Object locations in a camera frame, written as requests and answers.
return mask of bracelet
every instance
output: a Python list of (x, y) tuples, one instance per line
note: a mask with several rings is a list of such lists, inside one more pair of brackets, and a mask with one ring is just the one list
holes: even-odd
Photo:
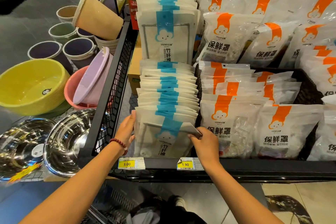
[(118, 139), (116, 139), (116, 138), (112, 138), (112, 139), (110, 140), (110, 142), (117, 142), (118, 144), (120, 144), (120, 145), (124, 148), (125, 152), (124, 152), (124, 154), (123, 154), (122, 156), (125, 156), (125, 155), (127, 154), (127, 147), (126, 147), (126, 144), (124, 144), (122, 141), (120, 141), (120, 140), (118, 140)]

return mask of white round sticker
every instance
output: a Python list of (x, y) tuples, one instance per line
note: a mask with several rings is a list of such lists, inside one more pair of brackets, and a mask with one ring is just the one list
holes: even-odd
[(31, 155), (34, 158), (41, 157), (43, 155), (43, 143), (36, 145), (31, 151)]

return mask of stainless steel bowl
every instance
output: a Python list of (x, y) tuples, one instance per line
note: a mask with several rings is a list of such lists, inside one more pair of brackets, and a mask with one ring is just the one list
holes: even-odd
[(56, 123), (45, 118), (17, 122), (0, 135), (0, 180), (43, 161), (43, 144)]
[(53, 174), (72, 177), (80, 168), (77, 166), (79, 149), (84, 147), (95, 109), (73, 112), (59, 121), (47, 138), (43, 159)]

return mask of yellow starburst tag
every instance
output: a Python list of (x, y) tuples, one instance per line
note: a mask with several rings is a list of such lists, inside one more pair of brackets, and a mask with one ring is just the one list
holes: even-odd
[(8, 181), (8, 183), (13, 183), (13, 182), (16, 182), (18, 180), (21, 180), (24, 176), (26, 176), (27, 174), (30, 174), (32, 171), (39, 168), (40, 166), (41, 166), (41, 164), (34, 163), (34, 165), (29, 166), (29, 167), (23, 169), (22, 171), (16, 173), (14, 176), (12, 176), (11, 179)]

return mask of yellow basin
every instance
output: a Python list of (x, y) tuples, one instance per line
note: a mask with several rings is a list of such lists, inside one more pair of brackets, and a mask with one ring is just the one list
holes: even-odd
[(0, 75), (0, 106), (24, 116), (51, 111), (64, 100), (70, 75), (52, 59), (20, 63)]

